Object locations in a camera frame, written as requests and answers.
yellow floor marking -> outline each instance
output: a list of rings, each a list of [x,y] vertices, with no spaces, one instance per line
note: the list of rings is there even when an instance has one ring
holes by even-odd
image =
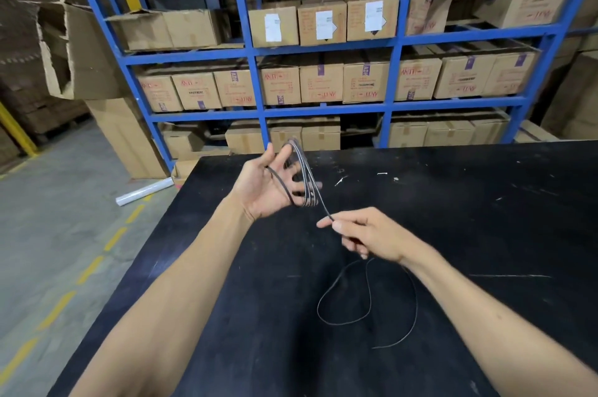
[[[100,266],[102,260],[104,260],[104,257],[102,255],[95,257],[91,265],[89,265],[87,269],[83,271],[79,276],[79,280],[77,280],[77,285],[85,284],[87,278],[96,271],[96,268]]]
[[[27,340],[23,346],[19,348],[17,354],[14,355],[3,371],[0,372],[0,386],[4,386],[4,384],[12,377],[12,374],[17,370],[17,367],[19,367],[31,351],[33,351],[39,339],[39,337],[34,337],[33,339]]]
[[[106,252],[110,252],[110,249],[114,247],[114,245],[118,242],[118,240],[120,240],[120,237],[123,236],[123,233],[125,233],[126,231],[126,227],[119,228],[114,234],[114,236],[110,239],[110,241],[106,243],[106,246],[104,246],[104,250]]]
[[[54,306],[52,312],[50,312],[48,314],[48,317],[46,317],[44,321],[41,322],[40,325],[37,327],[37,331],[43,331],[45,328],[48,328],[52,323],[54,323],[56,318],[58,318],[58,315],[60,315],[60,312],[62,312],[62,310],[71,301],[71,299],[73,298],[73,296],[75,296],[76,293],[77,292],[73,290],[65,295],[62,295],[62,298],[60,299],[60,301],[58,301],[58,304]]]
[[[134,220],[137,219],[137,216],[139,216],[139,213],[143,211],[143,209],[145,208],[144,204],[139,205],[134,212],[131,213],[131,215],[129,216],[129,219],[126,220],[125,224],[130,224],[131,222],[133,222]]]

scratch on table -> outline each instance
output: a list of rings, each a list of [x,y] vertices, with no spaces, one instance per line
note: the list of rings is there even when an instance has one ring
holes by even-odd
[[[552,276],[546,276],[545,274],[470,274],[470,277],[545,277],[552,279]]]

blue shelving unit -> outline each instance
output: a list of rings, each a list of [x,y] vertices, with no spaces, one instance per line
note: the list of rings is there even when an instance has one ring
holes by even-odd
[[[159,54],[125,55],[114,35],[111,26],[104,20],[108,16],[101,8],[98,0],[88,0],[93,12],[97,16],[108,43],[116,55],[116,59],[124,76],[131,86],[131,90],[137,100],[141,112],[147,121],[156,144],[166,160],[168,166],[172,168],[173,161],[168,153],[164,140],[159,133],[156,123],[158,122],[176,122],[176,121],[197,121],[197,120],[235,120],[241,118],[254,118],[259,120],[264,143],[268,141],[268,130],[266,128],[266,119],[274,117],[288,116],[312,116],[312,115],[338,115],[338,114],[357,114],[362,112],[379,112],[383,114],[382,132],[378,146],[385,147],[388,143],[388,135],[391,124],[391,116],[397,111],[422,111],[428,109],[463,109],[472,107],[511,107],[511,121],[502,138],[503,143],[512,142],[522,120],[533,102],[534,93],[542,83],[543,76],[546,74],[553,57],[561,44],[561,41],[567,34],[582,0],[566,0],[564,8],[561,11],[557,23],[544,26],[518,27],[512,29],[476,29],[473,26],[461,27],[458,31],[448,33],[405,36],[404,31],[407,23],[407,9],[409,0],[400,0],[398,27],[396,37],[390,39],[366,40],[359,42],[347,42],[340,44],[330,44],[321,46],[283,46],[280,48],[254,48],[251,41],[251,32],[249,29],[249,19],[247,15],[247,6],[245,0],[237,0],[239,16],[241,20],[241,29],[243,32],[245,46],[242,49],[232,50],[205,50],[191,52],[171,52]],[[118,5],[116,0],[109,0],[116,12]],[[401,48],[404,45],[416,44],[434,44],[443,42],[457,42],[469,40],[488,40],[495,38],[526,38],[541,37],[539,45],[542,51],[541,56],[536,63],[534,74],[529,79],[527,87],[522,93],[509,97],[498,98],[474,98],[474,99],[449,99],[449,100],[430,100],[417,102],[395,102],[394,95],[396,90],[396,80],[398,76],[399,61],[401,57]],[[260,55],[273,54],[295,54],[311,53],[317,51],[337,51],[348,49],[367,49],[387,47],[392,48],[391,64],[389,69],[388,84],[386,88],[385,101],[383,103],[364,103],[355,105],[327,106],[325,103],[318,107],[286,107],[270,108],[262,103],[261,87],[259,84],[258,68],[256,57]],[[242,111],[207,111],[207,112],[181,112],[171,114],[154,114],[150,109],[147,99],[144,96],[141,87],[131,69],[134,65],[173,63],[184,61],[201,61],[212,59],[232,59],[245,57],[248,59],[249,69],[252,77],[253,88],[257,108]]]

black tabletop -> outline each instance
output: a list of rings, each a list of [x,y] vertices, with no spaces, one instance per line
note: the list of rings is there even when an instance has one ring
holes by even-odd
[[[598,369],[598,144],[560,142],[307,153],[331,212],[376,206],[457,269]],[[203,158],[56,381],[66,396],[111,328],[191,243],[244,156]],[[357,259],[321,207],[251,227],[177,396],[495,395],[428,291],[374,260],[373,306],[328,326],[321,295]],[[322,303],[329,321],[367,310],[364,265]]]

coiled cable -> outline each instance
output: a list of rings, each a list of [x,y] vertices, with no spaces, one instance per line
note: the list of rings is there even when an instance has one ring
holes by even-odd
[[[333,217],[330,215],[330,212],[326,208],[326,205],[324,204],[324,200],[322,199],[322,194],[320,193],[320,190],[318,189],[318,184],[317,184],[315,178],[313,177],[313,174],[311,172],[311,168],[310,168],[309,164],[307,163],[307,158],[303,154],[303,150],[302,150],[301,146],[299,145],[299,142],[297,141],[297,139],[295,139],[294,137],[292,137],[291,139],[288,140],[287,144],[291,145],[291,147],[293,149],[293,152],[297,156],[297,161],[296,162],[299,162],[299,167],[301,169],[301,177],[303,178],[303,184],[305,186],[305,196],[303,197],[303,204],[302,205],[295,204],[295,201],[293,200],[291,192],[287,188],[286,184],[284,184],[284,182],[282,181],[282,178],[280,178],[280,175],[277,174],[272,168],[270,168],[270,166],[268,166],[266,168],[278,180],[278,182],[280,183],[280,185],[282,186],[282,188],[285,190],[285,192],[287,193],[287,196],[288,196],[289,200],[291,201],[291,205],[294,205],[294,206],[304,206],[304,207],[314,207],[318,203],[321,203],[322,207],[324,208],[324,211],[326,212],[326,216],[328,216],[330,218],[330,220],[334,221]],[[294,165],[294,163],[292,163],[291,160],[290,160],[290,158],[289,158],[289,160],[287,161],[286,165],[287,165],[287,167],[289,167],[289,166]],[[339,275],[334,280],[333,284],[324,292],[324,294],[322,295],[322,297],[318,301],[318,306],[316,307],[316,314],[318,315],[318,318],[320,318],[321,321],[323,321],[326,325],[329,325],[329,326],[345,326],[345,325],[350,325],[350,324],[359,322],[359,321],[363,320],[364,318],[366,318],[370,314],[371,309],[372,309],[372,294],[371,294],[371,288],[370,288],[370,277],[368,275],[368,267],[370,266],[370,264],[374,260],[375,260],[374,258],[371,258],[371,259],[369,259],[365,263],[365,281],[366,281],[367,286],[368,286],[368,298],[370,300],[367,312],[364,315],[362,315],[361,317],[359,317],[359,318],[357,318],[355,320],[351,320],[351,321],[348,321],[348,322],[341,322],[341,323],[329,322],[329,321],[325,320],[320,315],[320,305],[322,303],[322,300],[326,297],[326,295],[328,295],[330,293],[330,291],[336,286],[336,284],[338,284],[338,282],[339,282],[341,276],[343,275],[343,273],[349,267],[355,265],[356,263],[363,263],[363,260],[355,260],[355,261],[349,263],[348,265],[346,265],[340,271]],[[389,347],[393,347],[395,345],[400,344],[413,331],[413,328],[415,327],[415,323],[417,322],[418,302],[417,302],[417,290],[415,289],[415,282],[413,281],[413,278],[411,277],[411,274],[409,273],[409,271],[407,271],[402,265],[401,265],[401,268],[407,274],[407,277],[409,278],[409,281],[411,283],[411,288],[413,290],[413,296],[414,296],[414,299],[415,299],[415,315],[413,317],[413,323],[411,324],[411,327],[409,328],[409,331],[407,331],[407,333],[403,337],[401,337],[398,341],[396,341],[396,342],[394,342],[394,343],[392,343],[390,345],[382,345],[382,346],[372,347],[372,350],[377,350],[377,349],[380,349],[380,348],[389,348]]]

